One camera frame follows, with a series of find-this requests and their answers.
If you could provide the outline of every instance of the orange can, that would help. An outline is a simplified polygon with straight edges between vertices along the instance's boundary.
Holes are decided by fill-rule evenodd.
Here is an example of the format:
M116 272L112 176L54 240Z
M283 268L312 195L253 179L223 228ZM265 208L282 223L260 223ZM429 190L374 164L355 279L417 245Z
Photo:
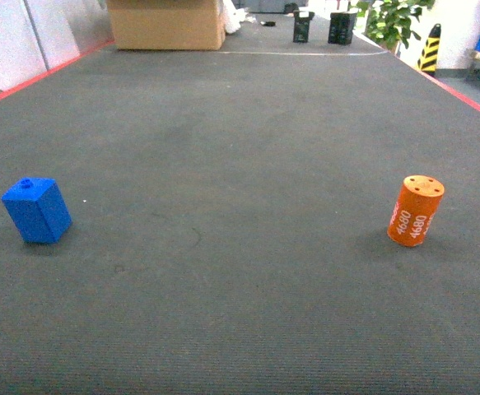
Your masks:
M422 244L444 194L444 185L432 177L405 178L389 221L388 236L406 247Z

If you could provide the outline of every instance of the yellow black warning post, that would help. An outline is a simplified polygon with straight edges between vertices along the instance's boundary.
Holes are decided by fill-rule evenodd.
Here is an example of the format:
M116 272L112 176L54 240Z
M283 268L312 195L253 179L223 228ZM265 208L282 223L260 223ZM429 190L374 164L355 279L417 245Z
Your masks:
M425 72L430 76L436 74L437 51L439 50L440 42L440 24L438 23L431 28L430 35L426 40L421 57L417 61L417 69Z

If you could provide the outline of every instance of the green plant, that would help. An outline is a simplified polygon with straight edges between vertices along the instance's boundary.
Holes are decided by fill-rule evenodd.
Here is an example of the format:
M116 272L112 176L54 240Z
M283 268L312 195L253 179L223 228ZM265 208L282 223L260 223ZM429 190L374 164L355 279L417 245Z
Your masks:
M359 1L354 7L360 12L369 9L364 34L378 45L393 50L402 42L408 48L408 40L421 36L412 30L412 18L419 21L424 8L432 7L436 0L384 0Z

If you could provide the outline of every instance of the blue cube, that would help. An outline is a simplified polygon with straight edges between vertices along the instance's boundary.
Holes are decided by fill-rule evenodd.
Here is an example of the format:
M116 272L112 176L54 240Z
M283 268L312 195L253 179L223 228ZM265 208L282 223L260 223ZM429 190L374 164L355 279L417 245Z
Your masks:
M56 243L72 224L54 179L21 179L2 196L25 242Z

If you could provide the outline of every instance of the black container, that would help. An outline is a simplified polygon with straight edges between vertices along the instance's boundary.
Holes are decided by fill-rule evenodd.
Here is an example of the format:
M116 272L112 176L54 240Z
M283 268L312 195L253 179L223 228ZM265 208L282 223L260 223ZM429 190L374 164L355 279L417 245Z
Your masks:
M351 44L356 19L356 12L332 12L328 43L340 45Z
M311 11L294 11L295 31L293 32L293 43L306 43L309 41L309 23L315 17L315 13Z

